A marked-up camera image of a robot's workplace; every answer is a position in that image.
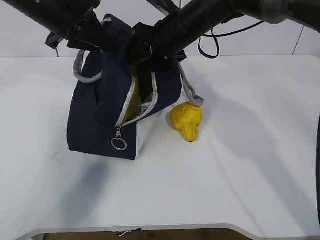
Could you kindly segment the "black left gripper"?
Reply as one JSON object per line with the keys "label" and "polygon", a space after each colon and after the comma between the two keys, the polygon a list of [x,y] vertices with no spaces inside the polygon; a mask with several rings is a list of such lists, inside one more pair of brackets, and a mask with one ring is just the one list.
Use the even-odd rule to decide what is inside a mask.
{"label": "black left gripper", "polygon": [[109,54],[116,55],[119,52],[119,45],[114,37],[107,32],[106,27],[113,23],[111,17],[99,21],[94,8],[91,7],[79,20],[75,22],[66,33],[51,32],[45,44],[57,50],[62,40],[68,41],[67,47],[89,52],[106,51]]}

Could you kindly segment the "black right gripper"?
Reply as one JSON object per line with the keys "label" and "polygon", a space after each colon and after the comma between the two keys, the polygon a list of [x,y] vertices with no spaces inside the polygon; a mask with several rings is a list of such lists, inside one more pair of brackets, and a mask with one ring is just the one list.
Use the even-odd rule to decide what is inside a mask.
{"label": "black right gripper", "polygon": [[182,62],[187,58],[178,43],[182,33],[182,24],[176,14],[168,15],[154,26],[137,23],[132,29],[132,39],[128,45],[128,63]]}

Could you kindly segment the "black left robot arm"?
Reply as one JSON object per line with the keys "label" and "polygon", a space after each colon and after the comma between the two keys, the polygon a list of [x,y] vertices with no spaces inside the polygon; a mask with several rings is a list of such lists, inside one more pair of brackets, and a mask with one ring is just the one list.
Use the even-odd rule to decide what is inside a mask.
{"label": "black left robot arm", "polygon": [[50,31],[45,44],[117,55],[123,43],[112,37],[97,18],[99,0],[6,0],[6,4]]}

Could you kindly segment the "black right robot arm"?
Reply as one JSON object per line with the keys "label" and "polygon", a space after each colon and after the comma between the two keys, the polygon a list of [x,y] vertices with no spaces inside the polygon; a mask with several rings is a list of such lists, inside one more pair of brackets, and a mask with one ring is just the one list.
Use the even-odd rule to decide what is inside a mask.
{"label": "black right robot arm", "polygon": [[318,0],[192,0],[178,8],[171,0],[149,3],[165,18],[154,26],[138,23],[127,48],[127,60],[155,64],[186,59],[185,48],[220,24],[250,16],[264,23],[291,20],[320,30]]}

